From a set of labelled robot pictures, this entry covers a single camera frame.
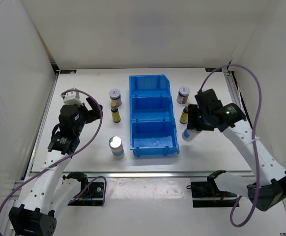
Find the silver-top white canister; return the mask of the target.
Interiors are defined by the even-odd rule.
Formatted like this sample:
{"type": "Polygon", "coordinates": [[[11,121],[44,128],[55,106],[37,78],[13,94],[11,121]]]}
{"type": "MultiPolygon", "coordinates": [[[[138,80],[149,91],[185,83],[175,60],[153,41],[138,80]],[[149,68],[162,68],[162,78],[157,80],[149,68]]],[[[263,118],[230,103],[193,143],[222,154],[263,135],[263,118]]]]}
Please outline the silver-top white canister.
{"type": "Polygon", "coordinates": [[[185,129],[182,133],[182,138],[183,140],[190,142],[200,133],[201,131],[197,131],[195,129],[185,129]]]}
{"type": "Polygon", "coordinates": [[[109,139],[109,147],[114,158],[122,159],[124,157],[124,148],[119,136],[113,136],[109,139]]]}

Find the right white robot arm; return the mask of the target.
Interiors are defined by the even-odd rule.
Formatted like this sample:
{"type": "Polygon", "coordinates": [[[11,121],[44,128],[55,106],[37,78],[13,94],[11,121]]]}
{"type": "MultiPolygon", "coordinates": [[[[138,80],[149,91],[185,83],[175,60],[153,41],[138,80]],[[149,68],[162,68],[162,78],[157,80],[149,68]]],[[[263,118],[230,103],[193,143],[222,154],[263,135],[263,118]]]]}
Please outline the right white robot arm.
{"type": "Polygon", "coordinates": [[[203,131],[218,129],[236,147],[256,176],[255,180],[235,176],[224,170],[207,177],[205,191],[214,197],[230,192],[248,198],[260,211],[267,211],[286,198],[286,169],[252,137],[252,128],[234,103],[223,105],[213,89],[199,91],[196,104],[188,106],[188,123],[183,132],[192,140],[203,131]]]}

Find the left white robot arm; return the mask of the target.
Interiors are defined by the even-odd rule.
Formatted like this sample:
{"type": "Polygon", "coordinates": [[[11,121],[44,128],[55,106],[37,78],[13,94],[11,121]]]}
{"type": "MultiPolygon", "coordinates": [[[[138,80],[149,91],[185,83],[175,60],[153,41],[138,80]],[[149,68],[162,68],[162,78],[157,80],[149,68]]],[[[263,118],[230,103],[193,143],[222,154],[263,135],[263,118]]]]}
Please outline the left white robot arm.
{"type": "Polygon", "coordinates": [[[57,216],[77,195],[88,193],[87,176],[64,169],[71,161],[80,143],[80,134],[86,124],[102,120],[102,105],[92,97],[86,101],[91,109],[75,95],[64,95],[64,105],[58,124],[52,130],[51,140],[41,172],[28,179],[34,181],[29,194],[19,207],[12,207],[9,220],[18,236],[51,236],[57,226],[57,216]]]}

